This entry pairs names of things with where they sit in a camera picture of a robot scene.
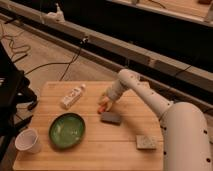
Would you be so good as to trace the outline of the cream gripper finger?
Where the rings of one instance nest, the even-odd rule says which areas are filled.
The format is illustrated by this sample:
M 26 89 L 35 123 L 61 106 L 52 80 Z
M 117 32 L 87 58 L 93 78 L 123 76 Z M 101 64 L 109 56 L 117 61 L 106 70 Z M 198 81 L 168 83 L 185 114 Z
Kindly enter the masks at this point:
M 113 101 L 108 101 L 105 103 L 105 111 L 110 111 L 110 109 L 112 108 L 114 102 Z
M 100 98 L 99 101 L 98 101 L 98 104 L 99 104 L 100 106 L 104 105 L 105 103 L 106 103 L 106 102 L 105 102 L 105 97 Z

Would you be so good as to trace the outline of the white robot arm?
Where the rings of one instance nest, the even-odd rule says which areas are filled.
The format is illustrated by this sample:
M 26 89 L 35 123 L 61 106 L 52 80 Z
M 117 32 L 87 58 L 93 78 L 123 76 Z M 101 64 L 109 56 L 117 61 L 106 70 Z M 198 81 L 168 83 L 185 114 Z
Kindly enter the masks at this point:
M 164 171 L 213 171 L 207 121 L 189 102 L 174 103 L 145 86 L 140 74 L 121 69 L 117 79 L 100 96 L 99 104 L 112 106 L 131 89 L 157 116 L 163 135 Z

